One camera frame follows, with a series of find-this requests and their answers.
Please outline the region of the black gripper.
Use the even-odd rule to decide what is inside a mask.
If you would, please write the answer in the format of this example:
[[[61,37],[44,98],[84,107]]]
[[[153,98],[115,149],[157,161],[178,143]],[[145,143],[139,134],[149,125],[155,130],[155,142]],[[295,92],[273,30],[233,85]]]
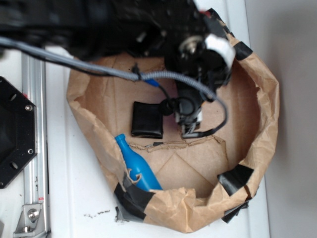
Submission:
[[[164,63],[168,71],[175,71],[207,87],[211,94],[177,80],[178,96],[170,108],[181,128],[183,138],[201,138],[212,135],[224,127],[228,120],[225,103],[216,95],[219,87],[227,85],[232,73],[235,50],[226,35],[215,33],[184,35],[170,38],[170,52]],[[202,121],[204,102],[217,101],[224,110],[224,119],[216,127],[198,131]]]

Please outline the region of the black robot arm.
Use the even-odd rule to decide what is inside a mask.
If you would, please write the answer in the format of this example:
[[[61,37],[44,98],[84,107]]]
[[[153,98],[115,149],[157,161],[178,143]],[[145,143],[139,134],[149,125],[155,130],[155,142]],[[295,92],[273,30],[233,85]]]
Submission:
[[[216,90],[231,78],[235,50],[213,9],[193,0],[3,0],[0,46],[98,76],[154,83],[174,79],[178,97],[166,98],[164,114],[175,114],[183,138],[199,132],[202,104],[218,101]],[[165,70],[125,73],[92,64],[119,53],[162,57]]]

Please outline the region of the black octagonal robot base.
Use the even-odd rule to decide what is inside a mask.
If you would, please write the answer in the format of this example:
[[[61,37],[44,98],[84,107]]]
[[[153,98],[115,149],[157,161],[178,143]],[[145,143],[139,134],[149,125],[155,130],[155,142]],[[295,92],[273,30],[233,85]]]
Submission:
[[[0,187],[6,188],[36,155],[36,106],[0,78]]]

